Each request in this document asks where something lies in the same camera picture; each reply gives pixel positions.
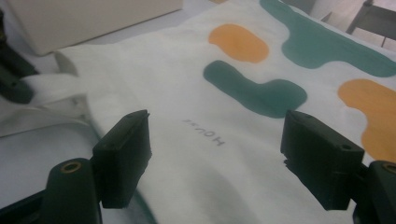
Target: orange shape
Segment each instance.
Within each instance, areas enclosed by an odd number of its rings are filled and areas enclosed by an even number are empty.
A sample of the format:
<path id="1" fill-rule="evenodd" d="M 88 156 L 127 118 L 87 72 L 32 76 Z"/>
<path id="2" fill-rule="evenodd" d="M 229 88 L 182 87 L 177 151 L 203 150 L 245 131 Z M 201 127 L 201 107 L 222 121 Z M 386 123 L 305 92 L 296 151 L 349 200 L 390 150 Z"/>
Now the orange shape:
<path id="1" fill-rule="evenodd" d="M 259 63 L 269 53 L 267 44 L 242 26 L 224 24 L 214 29 L 209 43 L 241 62 Z"/>
<path id="2" fill-rule="evenodd" d="M 396 91 L 371 80 L 355 79 L 344 83 L 338 96 L 367 118 L 361 137 L 365 150 L 376 160 L 396 162 Z"/>

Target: floor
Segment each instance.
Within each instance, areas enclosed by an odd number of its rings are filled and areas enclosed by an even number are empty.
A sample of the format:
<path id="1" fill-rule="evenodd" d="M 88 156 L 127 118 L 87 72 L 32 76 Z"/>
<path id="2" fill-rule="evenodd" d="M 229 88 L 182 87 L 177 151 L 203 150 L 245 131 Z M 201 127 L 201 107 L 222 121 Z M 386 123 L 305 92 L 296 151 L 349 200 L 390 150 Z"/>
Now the floor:
<path id="1" fill-rule="evenodd" d="M 346 31 L 347 27 L 355 18 L 364 1 L 365 0 L 344 1 L 332 12 L 330 18 L 326 22 L 343 32 Z M 375 5 L 396 11 L 395 0 L 375 0 Z M 384 42 L 383 36 L 376 35 L 359 28 L 355 30 L 353 35 L 377 46 L 384 44 L 384 49 L 396 51 L 396 40 L 386 39 Z"/>

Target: black object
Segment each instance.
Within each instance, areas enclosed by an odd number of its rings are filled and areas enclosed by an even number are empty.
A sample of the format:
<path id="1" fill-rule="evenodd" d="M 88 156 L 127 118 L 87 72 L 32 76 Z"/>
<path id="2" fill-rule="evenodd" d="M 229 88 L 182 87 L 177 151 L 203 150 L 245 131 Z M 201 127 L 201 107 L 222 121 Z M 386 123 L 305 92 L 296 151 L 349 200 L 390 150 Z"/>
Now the black object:
<path id="1" fill-rule="evenodd" d="M 0 9 L 0 94 L 14 103 L 27 104 L 34 93 L 20 78 L 37 74 L 37 71 L 7 44 L 3 18 Z"/>
<path id="2" fill-rule="evenodd" d="M 148 117 L 146 110 L 125 116 L 93 148 L 91 160 L 53 167 L 46 189 L 0 210 L 0 223 L 97 224 L 100 201 L 106 208 L 127 206 L 151 157 Z"/>
<path id="3" fill-rule="evenodd" d="M 326 210 L 357 204 L 356 224 L 396 222 L 396 164 L 361 161 L 364 150 L 318 119 L 288 111 L 281 152 L 287 167 Z"/>

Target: cardboard box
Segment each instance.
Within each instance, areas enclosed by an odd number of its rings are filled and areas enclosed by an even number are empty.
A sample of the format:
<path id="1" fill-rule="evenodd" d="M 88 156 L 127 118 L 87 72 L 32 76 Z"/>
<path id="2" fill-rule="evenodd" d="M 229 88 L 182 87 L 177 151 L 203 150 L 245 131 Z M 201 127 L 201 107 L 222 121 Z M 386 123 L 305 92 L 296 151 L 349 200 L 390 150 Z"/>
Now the cardboard box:
<path id="1" fill-rule="evenodd" d="M 7 0 L 23 35 L 47 54 L 182 8 L 183 0 Z"/>

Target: chair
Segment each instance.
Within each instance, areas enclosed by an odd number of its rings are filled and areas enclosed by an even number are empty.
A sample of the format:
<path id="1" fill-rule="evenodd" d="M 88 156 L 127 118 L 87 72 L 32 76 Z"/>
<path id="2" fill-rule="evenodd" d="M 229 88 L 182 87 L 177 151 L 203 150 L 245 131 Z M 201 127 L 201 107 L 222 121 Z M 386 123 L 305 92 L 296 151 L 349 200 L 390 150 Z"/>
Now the chair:
<path id="1" fill-rule="evenodd" d="M 366 0 L 346 32 L 350 35 L 356 28 L 396 40 L 396 11 L 374 5 L 374 0 Z"/>

